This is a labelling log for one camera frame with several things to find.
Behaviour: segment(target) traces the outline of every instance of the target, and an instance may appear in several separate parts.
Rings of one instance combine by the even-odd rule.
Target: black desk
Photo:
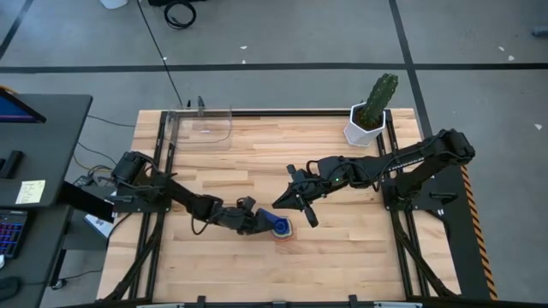
[[[25,156],[15,178],[0,179],[0,206],[15,204],[22,181],[45,181],[38,204],[17,208],[51,206],[61,192],[74,148],[92,104],[89,95],[20,95],[21,101],[46,117],[46,123],[0,123],[0,157],[12,151]]]
[[[15,179],[0,180],[0,205],[18,208],[15,198],[21,181],[46,180],[46,185],[40,204],[25,206],[30,219],[18,258],[7,259],[0,269],[0,278],[15,276],[21,283],[32,284],[21,285],[16,296],[0,301],[0,307],[10,308],[38,307],[50,284],[73,212],[69,204],[74,205],[74,202],[63,200],[74,198],[74,190],[79,191],[67,187],[64,176],[92,102],[88,95],[20,95],[19,98],[44,115],[47,123],[0,124],[0,157],[12,150],[26,154]],[[46,136],[45,130],[40,129],[47,125],[50,134]],[[44,159],[51,163],[43,164]],[[66,189],[73,193],[72,198],[61,198]]]

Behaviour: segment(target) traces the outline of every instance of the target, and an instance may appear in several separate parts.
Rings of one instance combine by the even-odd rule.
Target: keyboard
[[[27,222],[24,210],[0,210],[0,255],[16,258]]]

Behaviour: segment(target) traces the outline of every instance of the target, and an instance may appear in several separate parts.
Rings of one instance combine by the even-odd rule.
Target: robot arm
[[[318,225],[310,204],[317,198],[325,198],[345,186],[367,188],[384,174],[408,165],[422,163],[415,170],[396,176],[395,194],[398,198],[408,199],[415,196],[422,183],[437,172],[450,165],[463,165],[475,155],[474,148],[463,133],[454,129],[441,130],[437,135],[381,157],[325,157],[318,160],[319,175],[307,170],[295,170],[289,165],[288,171],[293,182],[286,192],[272,205],[275,209],[304,210],[312,227]]]
[[[150,176],[146,174],[147,163],[152,166]],[[115,202],[139,199],[155,204],[172,199],[184,205],[193,219],[205,222],[206,225],[215,224],[234,229],[238,234],[257,234],[274,229],[271,213],[263,209],[256,213],[251,211],[255,205],[253,198],[240,198],[236,206],[223,207],[222,199],[189,191],[173,181],[173,175],[159,171],[150,157],[139,152],[126,152],[112,171],[112,177],[119,192],[113,199]],[[201,234],[204,228],[195,233]]]

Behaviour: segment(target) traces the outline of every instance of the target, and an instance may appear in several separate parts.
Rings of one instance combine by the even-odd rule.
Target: white pot
[[[384,127],[386,127],[386,114],[384,111],[382,120],[383,125],[372,131],[367,131],[354,123],[354,112],[365,104],[367,104],[367,102],[356,104],[352,106],[352,109],[350,110],[350,119],[348,119],[348,125],[344,128],[344,136],[346,136],[349,145],[367,147],[371,141],[375,140],[383,131]]]
[[[118,9],[128,4],[128,0],[100,0],[100,1],[107,9]]]

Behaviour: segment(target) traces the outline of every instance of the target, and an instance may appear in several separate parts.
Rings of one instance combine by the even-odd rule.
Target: computer mouse
[[[19,291],[19,278],[7,277],[0,279],[0,300],[14,297]]]

